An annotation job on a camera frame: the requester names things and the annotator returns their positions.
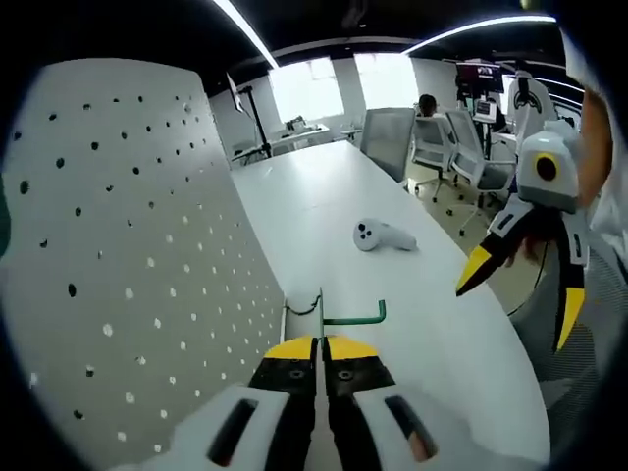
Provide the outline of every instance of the white vr controller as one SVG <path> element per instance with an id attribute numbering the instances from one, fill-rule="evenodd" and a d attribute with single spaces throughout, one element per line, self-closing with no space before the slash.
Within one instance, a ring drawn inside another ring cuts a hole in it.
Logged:
<path id="1" fill-rule="evenodd" d="M 373 250 L 380 245 L 408 251 L 417 249 L 416 238 L 377 219 L 359 221 L 353 230 L 353 241 L 355 246 L 363 252 Z"/>

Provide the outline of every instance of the white pegboard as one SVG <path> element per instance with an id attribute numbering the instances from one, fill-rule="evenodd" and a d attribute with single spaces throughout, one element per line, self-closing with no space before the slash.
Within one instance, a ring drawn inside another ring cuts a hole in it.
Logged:
<path id="1" fill-rule="evenodd" d="M 195 73 L 118 59 L 43 69 L 3 179 L 12 347 L 95 469 L 166 451 L 179 421 L 279 341 L 283 295 Z"/>

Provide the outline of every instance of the ceiling light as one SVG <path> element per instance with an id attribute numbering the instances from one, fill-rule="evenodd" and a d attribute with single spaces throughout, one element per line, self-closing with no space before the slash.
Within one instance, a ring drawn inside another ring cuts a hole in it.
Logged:
<path id="1" fill-rule="evenodd" d="M 493 26 L 493 25 L 505 25 L 508 23 L 556 23 L 556 19 L 552 17 L 542 16 L 542 15 L 522 15 L 518 17 L 503 17 L 503 18 L 493 18 L 492 20 L 484 20 L 483 22 L 473 23 L 467 26 L 457 27 L 456 29 L 452 29 L 451 31 L 443 32 L 438 36 L 434 36 L 430 39 L 426 39 L 425 41 L 419 42 L 414 46 L 406 49 L 401 54 L 410 54 L 417 49 L 427 46 L 428 44 L 432 44 L 433 42 L 440 41 L 441 39 L 445 39 L 446 37 L 454 36 L 455 34 L 459 34 L 464 31 L 468 31 L 471 29 L 477 29 L 479 27 L 485 26 Z"/>
<path id="2" fill-rule="evenodd" d="M 582 103 L 578 103 L 577 101 L 570 100 L 569 98 L 565 98 L 564 96 L 554 95 L 553 93 L 549 93 L 549 96 L 553 96 L 554 98 L 558 98 L 559 100 L 564 100 L 569 103 L 573 103 L 574 105 L 582 108 Z"/>
<path id="3" fill-rule="evenodd" d="M 229 0 L 213 0 L 216 5 L 220 7 L 220 9 L 225 12 L 229 18 L 239 27 L 246 37 L 253 43 L 253 45 L 257 48 L 259 52 L 266 58 L 268 63 L 273 66 L 273 69 L 278 69 L 279 64 L 275 58 L 271 55 L 270 51 L 266 48 L 262 40 L 255 33 L 251 25 L 244 19 L 244 17 L 240 14 L 240 12 L 236 9 L 234 5 Z"/>
<path id="4" fill-rule="evenodd" d="M 585 92 L 585 90 L 583 88 L 578 88 L 577 86 L 573 86 L 573 85 L 570 85 L 568 83 L 563 83 L 562 81 L 555 81 L 555 80 L 550 80 L 548 78 L 538 78 L 538 77 L 535 77 L 535 79 L 539 80 L 539 81 L 546 81 L 547 83 L 555 83 L 556 85 L 566 86 L 567 88 L 571 88 L 572 90 L 576 90 L 576 91 L 579 91 L 581 93 Z"/>

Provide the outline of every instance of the white wall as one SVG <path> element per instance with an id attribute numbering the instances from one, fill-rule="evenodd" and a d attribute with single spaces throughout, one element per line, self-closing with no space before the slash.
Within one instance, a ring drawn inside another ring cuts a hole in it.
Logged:
<path id="1" fill-rule="evenodd" d="M 352 58 L 338 59 L 332 61 L 332 64 L 340 89 L 344 115 L 323 118 L 313 123 L 324 124 L 333 132 L 340 134 L 340 126 L 350 123 L 359 125 L 363 122 L 366 104 L 355 61 Z M 455 65 L 427 59 L 412 59 L 412 66 L 419 95 L 422 93 L 434 95 L 441 109 L 455 108 Z M 270 80 L 268 77 L 257 78 L 249 83 L 239 84 L 238 88 L 245 85 L 253 87 L 253 97 L 262 126 L 267 137 L 272 139 L 273 134 L 281 132 L 285 125 L 280 120 Z M 249 110 L 252 116 L 248 98 L 246 95 L 241 95 L 241 97 L 244 107 Z M 228 156 L 232 156 L 234 155 L 234 146 L 245 140 L 253 140 L 255 125 L 245 114 L 236 111 L 228 91 L 210 98 L 209 103 L 216 118 L 216 126 L 223 140 L 225 151 Z M 257 139 L 257 143 L 261 143 L 259 135 Z"/>

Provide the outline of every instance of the desk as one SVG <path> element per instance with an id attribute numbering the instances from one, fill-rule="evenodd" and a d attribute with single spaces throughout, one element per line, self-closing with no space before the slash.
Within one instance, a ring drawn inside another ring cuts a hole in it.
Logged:
<path id="1" fill-rule="evenodd" d="M 272 153 L 272 151 L 277 147 L 294 145 L 301 140 L 311 139 L 313 137 L 322 138 L 324 134 L 330 134 L 330 129 L 325 125 L 318 125 L 317 129 L 314 131 L 302 132 L 301 134 L 292 134 L 292 135 L 289 135 L 288 137 L 282 137 L 281 139 L 269 141 L 268 143 L 271 146 L 271 153 Z M 261 145 L 250 147 L 242 151 L 242 153 L 237 155 L 234 159 L 232 159 L 232 161 L 244 159 L 257 152 L 262 152 L 261 149 L 262 149 Z"/>
<path id="2" fill-rule="evenodd" d="M 421 388 L 466 417 L 478 443 L 549 460 L 548 420 L 528 356 L 488 286 L 455 297 L 466 257 L 419 200 L 346 141 L 232 176 L 288 296 L 322 287 L 326 316 L 335 318 L 375 316 L 378 299 L 386 300 L 382 324 L 326 332 L 373 344 L 398 383 Z M 363 217 L 409 231 L 419 251 L 359 251 L 351 235 Z M 291 316 L 288 324 L 294 335 L 316 335 L 318 319 Z"/>

